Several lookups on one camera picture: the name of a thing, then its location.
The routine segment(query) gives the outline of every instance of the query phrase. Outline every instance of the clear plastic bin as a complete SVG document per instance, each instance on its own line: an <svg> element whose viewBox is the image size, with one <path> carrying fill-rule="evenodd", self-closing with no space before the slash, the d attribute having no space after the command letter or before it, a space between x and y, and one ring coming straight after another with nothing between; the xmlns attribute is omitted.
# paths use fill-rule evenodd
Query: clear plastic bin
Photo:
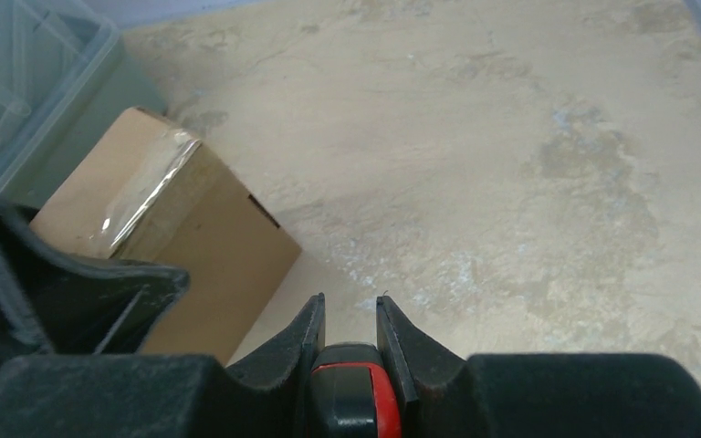
<svg viewBox="0 0 701 438"><path fill-rule="evenodd" d="M0 191L40 206L130 106L165 110L108 19L79 0L0 0Z"/></svg>

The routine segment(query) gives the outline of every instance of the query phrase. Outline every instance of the plastic container lid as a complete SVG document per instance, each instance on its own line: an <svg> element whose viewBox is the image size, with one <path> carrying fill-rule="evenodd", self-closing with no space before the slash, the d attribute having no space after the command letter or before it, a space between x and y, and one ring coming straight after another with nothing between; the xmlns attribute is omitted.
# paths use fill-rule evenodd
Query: plastic container lid
<svg viewBox="0 0 701 438"><path fill-rule="evenodd" d="M0 0L0 168L24 152L18 133L43 122L113 33L79 0Z"/></svg>

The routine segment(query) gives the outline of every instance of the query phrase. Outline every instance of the red component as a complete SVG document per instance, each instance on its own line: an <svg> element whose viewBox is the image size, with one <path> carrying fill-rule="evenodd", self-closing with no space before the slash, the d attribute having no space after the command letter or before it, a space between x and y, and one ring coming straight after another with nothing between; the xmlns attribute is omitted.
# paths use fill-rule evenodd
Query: red component
<svg viewBox="0 0 701 438"><path fill-rule="evenodd" d="M396 404L396 394L393 393L393 386L385 369L372 362L339 362L320 365L313 372L337 367L363 367L370 371L377 417L377 436L378 438L402 438L399 406Z"/></svg>

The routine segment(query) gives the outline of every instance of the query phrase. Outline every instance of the black foam padding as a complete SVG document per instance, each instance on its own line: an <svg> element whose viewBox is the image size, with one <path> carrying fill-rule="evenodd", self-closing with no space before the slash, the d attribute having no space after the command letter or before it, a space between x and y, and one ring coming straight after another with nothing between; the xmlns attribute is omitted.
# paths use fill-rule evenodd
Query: black foam padding
<svg viewBox="0 0 701 438"><path fill-rule="evenodd" d="M326 308L324 294L310 297L294 320L276 336L227 368L262 400L282 410L291 422L291 436L305 434L305 391L310 367L324 349ZM288 436L286 428L273 435Z"/></svg>
<svg viewBox="0 0 701 438"><path fill-rule="evenodd" d="M229 384L203 356L17 358L0 370L0 438L219 436Z"/></svg>
<svg viewBox="0 0 701 438"><path fill-rule="evenodd" d="M647 354L499 354L468 360L489 436L701 437L701 390Z"/></svg>

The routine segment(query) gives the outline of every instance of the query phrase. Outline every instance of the cardboard box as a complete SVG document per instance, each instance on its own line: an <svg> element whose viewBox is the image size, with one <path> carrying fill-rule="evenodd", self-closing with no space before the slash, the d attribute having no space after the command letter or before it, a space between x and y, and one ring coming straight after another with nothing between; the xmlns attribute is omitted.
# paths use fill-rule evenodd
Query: cardboard box
<svg viewBox="0 0 701 438"><path fill-rule="evenodd" d="M142 352L203 352L226 364L300 248L193 134L127 109L31 228L81 256L181 266L190 290Z"/></svg>

